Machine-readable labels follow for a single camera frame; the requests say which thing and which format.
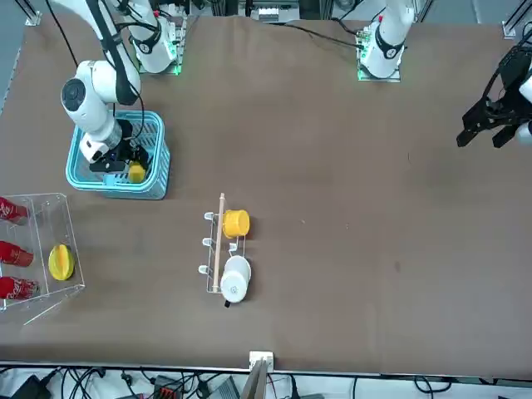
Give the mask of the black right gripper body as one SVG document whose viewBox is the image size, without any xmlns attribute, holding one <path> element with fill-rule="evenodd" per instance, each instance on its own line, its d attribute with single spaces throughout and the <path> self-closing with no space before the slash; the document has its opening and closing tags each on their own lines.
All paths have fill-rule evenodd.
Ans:
<svg viewBox="0 0 532 399">
<path fill-rule="evenodd" d="M 110 148 L 106 153 L 106 160 L 125 161 L 126 163 L 133 163 L 131 161 L 131 148 L 139 145 L 133 131 L 133 125 L 123 119 L 116 120 L 119 127 L 120 140 L 118 144 Z"/>
</svg>

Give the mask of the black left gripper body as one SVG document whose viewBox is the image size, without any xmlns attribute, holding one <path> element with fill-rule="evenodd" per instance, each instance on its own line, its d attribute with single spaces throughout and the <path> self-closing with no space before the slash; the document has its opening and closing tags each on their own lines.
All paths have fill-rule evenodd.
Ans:
<svg viewBox="0 0 532 399">
<path fill-rule="evenodd" d="M 499 63 L 504 91 L 531 94 L 531 46 L 514 46 Z"/>
</svg>

